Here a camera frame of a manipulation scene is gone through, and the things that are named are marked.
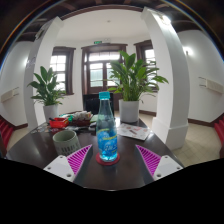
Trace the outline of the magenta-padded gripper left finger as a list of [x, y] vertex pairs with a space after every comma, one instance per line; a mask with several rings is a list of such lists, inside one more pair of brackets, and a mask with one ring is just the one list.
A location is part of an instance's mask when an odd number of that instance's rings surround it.
[[92, 156], [93, 146], [87, 145], [68, 156], [59, 155], [44, 170], [81, 186]]

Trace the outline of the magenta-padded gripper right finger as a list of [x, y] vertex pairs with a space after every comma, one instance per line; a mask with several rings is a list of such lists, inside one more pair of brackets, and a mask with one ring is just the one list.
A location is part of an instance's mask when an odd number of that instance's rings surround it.
[[169, 155], [159, 156], [140, 145], [135, 146], [135, 153], [141, 166], [145, 184], [160, 180], [183, 168]]

